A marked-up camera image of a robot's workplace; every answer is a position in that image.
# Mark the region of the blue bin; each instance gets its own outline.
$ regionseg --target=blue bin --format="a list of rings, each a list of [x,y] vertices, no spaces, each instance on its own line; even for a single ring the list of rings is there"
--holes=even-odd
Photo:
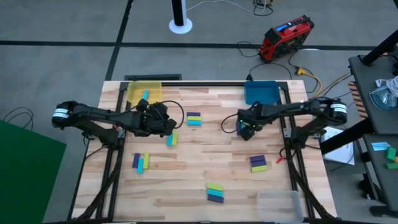
[[[279,85],[275,81],[247,81],[244,83],[244,99],[249,105],[256,101],[274,104],[280,99]]]

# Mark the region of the gray floor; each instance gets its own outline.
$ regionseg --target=gray floor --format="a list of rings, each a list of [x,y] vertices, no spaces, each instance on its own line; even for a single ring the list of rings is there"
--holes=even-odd
[[[188,6],[199,2],[187,0]],[[235,0],[252,9],[251,1]],[[0,40],[115,41],[127,0],[2,0]],[[125,42],[186,42],[230,44],[262,41],[264,33],[302,14],[313,18],[315,29],[307,45],[377,45],[397,28],[397,9],[392,1],[276,1],[273,15],[255,17],[226,3],[202,4],[188,13],[193,30],[174,35],[169,1],[135,0],[127,23]],[[112,47],[33,47],[0,45],[0,118],[17,106],[35,112],[34,131],[68,144],[49,202],[45,221],[64,220],[73,197],[83,159],[83,143],[76,129],[60,131],[50,124],[57,103],[76,100],[97,105]],[[253,50],[245,50],[251,55]],[[326,86],[348,71],[348,58],[367,52],[301,50],[292,62],[309,68]],[[184,80],[242,80],[261,61],[244,58],[236,49],[121,48],[112,80],[125,75],[181,73]],[[287,66],[287,59],[276,63]],[[289,79],[287,70],[262,65],[252,71],[255,79]],[[315,82],[303,79],[308,90]],[[349,92],[346,82],[328,96]],[[350,104],[350,95],[343,97]],[[354,106],[348,110],[351,126],[359,120]],[[24,118],[15,120],[21,125]],[[360,175],[329,175],[339,217],[375,223],[394,223],[391,218],[374,218],[368,211],[378,202],[364,200],[356,187]]]

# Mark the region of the wooden table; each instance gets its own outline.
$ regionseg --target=wooden table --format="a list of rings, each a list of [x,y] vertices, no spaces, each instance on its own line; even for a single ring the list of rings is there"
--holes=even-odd
[[[307,100],[303,81],[287,83],[292,102]],[[104,83],[99,108],[116,108],[119,85],[120,82]],[[114,221],[261,221],[257,214],[258,191],[291,190],[286,161],[276,164],[278,152],[284,147],[280,121],[267,125],[246,142],[236,133],[226,134],[220,128],[225,117],[236,113],[238,108],[248,108],[242,86],[164,86],[162,91],[163,100],[178,101],[185,112],[201,112],[203,125],[193,128],[185,122],[178,129],[178,144],[174,147],[167,147],[165,138],[136,138],[127,133]],[[167,106],[170,117],[179,123],[180,108],[171,103]],[[312,117],[295,119],[302,126]],[[231,118],[224,127],[233,130],[234,124],[235,119]],[[313,139],[307,144],[318,146]],[[99,141],[92,141],[87,153],[99,147]],[[142,175],[131,167],[135,152],[150,154],[149,169]],[[305,148],[302,152],[312,192],[329,213],[336,215],[320,150]],[[269,170],[251,173],[248,157],[260,154],[265,154]],[[72,217],[79,216],[98,193],[105,159],[106,149],[103,149],[84,163]],[[207,201],[205,187],[209,182],[224,186],[224,204]],[[307,216],[303,193],[300,194]],[[108,204],[109,197],[104,211],[108,211]],[[273,215],[286,216],[283,208],[282,201],[276,204]]]

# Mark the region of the green board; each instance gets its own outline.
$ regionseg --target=green board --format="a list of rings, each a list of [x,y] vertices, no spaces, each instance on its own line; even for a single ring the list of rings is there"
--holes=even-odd
[[[42,223],[66,145],[0,121],[0,223]]]

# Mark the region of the yellow tray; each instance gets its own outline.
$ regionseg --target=yellow tray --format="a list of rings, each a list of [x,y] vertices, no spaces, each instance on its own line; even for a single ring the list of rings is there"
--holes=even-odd
[[[127,100],[131,105],[136,106],[142,99],[144,91],[148,90],[147,101],[156,103],[162,101],[162,83],[159,81],[133,81],[127,89]]]

